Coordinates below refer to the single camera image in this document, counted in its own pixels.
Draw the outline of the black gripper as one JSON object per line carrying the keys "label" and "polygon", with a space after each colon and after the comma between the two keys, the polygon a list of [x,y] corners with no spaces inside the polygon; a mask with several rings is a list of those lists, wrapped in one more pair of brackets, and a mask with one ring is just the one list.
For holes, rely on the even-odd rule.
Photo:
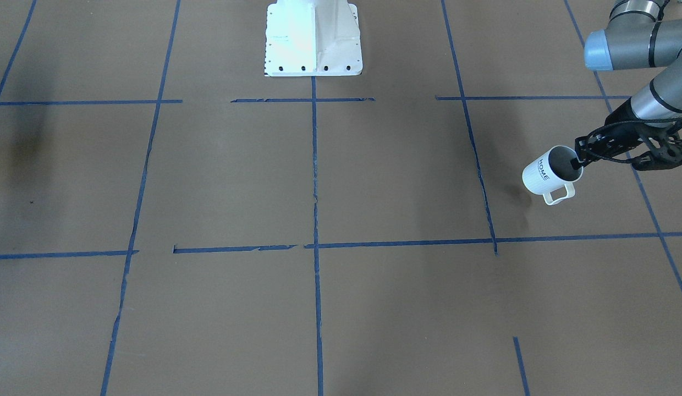
{"label": "black gripper", "polygon": [[584,167],[584,163],[598,160],[615,163],[633,163],[633,159],[618,159],[616,156],[639,146],[642,142],[635,132],[636,126],[647,124],[638,119],[607,122],[575,140],[576,157],[570,160],[572,169]]}

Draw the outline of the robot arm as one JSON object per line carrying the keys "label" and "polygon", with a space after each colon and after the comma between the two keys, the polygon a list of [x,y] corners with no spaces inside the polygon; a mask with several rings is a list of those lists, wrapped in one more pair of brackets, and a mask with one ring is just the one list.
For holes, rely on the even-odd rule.
{"label": "robot arm", "polygon": [[647,151],[625,161],[637,171],[682,165],[682,19],[664,20],[666,1],[617,1],[608,25],[590,33],[584,61],[593,71],[660,68],[645,87],[621,104],[603,126],[575,140],[573,169],[620,155],[639,145]]}

